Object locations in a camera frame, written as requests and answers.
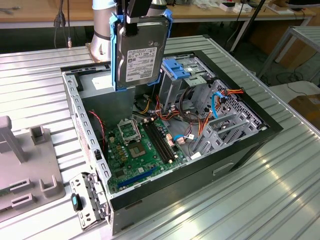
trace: yellow wire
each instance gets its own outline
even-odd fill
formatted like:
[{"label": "yellow wire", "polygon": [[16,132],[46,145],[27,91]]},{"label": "yellow wire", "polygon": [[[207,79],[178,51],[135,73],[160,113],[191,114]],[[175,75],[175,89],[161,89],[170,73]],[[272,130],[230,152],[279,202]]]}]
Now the yellow wire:
[{"label": "yellow wire", "polygon": [[146,104],[145,109],[143,111],[139,112],[140,114],[145,114],[148,111],[150,102],[151,102],[151,100],[149,99],[148,103]]}]

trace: red cable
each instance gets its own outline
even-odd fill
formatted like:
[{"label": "red cable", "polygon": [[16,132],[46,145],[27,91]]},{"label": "red cable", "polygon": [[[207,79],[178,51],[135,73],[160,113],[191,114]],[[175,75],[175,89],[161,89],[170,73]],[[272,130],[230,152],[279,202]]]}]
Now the red cable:
[{"label": "red cable", "polygon": [[93,111],[89,111],[89,113],[91,113],[92,115],[94,115],[94,116],[98,119],[98,121],[99,121],[99,123],[100,123],[101,130],[102,130],[102,151],[105,151],[105,145],[106,145],[106,143],[105,143],[105,130],[104,130],[103,123],[102,123],[100,117],[98,117],[98,115],[95,114]]}]

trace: label sticker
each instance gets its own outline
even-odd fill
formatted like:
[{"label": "label sticker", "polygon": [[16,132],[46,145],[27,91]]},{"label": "label sticker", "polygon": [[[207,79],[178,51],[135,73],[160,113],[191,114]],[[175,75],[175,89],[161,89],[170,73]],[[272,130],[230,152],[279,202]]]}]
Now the label sticker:
[{"label": "label sticker", "polygon": [[129,50],[126,58],[125,81],[150,78],[154,71],[156,47]]},{"label": "label sticker", "polygon": [[96,90],[107,89],[112,87],[112,76],[97,76],[92,79],[92,83]]},{"label": "label sticker", "polygon": [[195,138],[195,135],[193,135],[193,134],[189,134],[188,139],[193,140],[194,138]]},{"label": "label sticker", "polygon": [[313,104],[315,104],[315,105],[320,104],[320,100],[317,99],[317,98],[312,98],[312,97],[310,97],[309,100],[310,100]]}]

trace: ram slot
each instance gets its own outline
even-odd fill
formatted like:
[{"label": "ram slot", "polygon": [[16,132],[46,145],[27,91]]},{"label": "ram slot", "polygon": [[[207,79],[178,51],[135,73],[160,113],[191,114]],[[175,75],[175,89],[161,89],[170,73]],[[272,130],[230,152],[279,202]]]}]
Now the ram slot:
[{"label": "ram slot", "polygon": [[151,124],[144,124],[143,128],[147,133],[148,137],[150,138],[156,151],[159,153],[163,163],[167,164],[170,160],[173,161],[175,159],[175,156],[173,155],[168,145],[166,144],[166,142],[158,132],[157,127],[153,123],[151,123]]}]

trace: blue pcie slot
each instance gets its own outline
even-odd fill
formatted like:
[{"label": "blue pcie slot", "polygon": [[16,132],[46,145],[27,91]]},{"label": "blue pcie slot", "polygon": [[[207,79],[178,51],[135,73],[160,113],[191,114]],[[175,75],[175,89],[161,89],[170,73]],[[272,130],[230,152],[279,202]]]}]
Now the blue pcie slot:
[{"label": "blue pcie slot", "polygon": [[132,178],[130,178],[130,179],[128,179],[128,180],[125,180],[125,181],[123,181],[123,182],[120,182],[120,183],[118,183],[118,188],[121,188],[121,187],[123,187],[123,186],[127,186],[127,185],[129,185],[129,184],[132,184],[132,183],[138,181],[138,180],[141,180],[141,179],[144,179],[144,178],[146,178],[146,177],[149,177],[149,176],[154,172],[154,170],[156,170],[156,169],[157,169],[157,167],[151,168],[149,171],[146,171],[146,172],[144,172],[144,173],[141,173],[141,174],[138,175],[138,176],[134,176],[134,177],[132,177]]}]

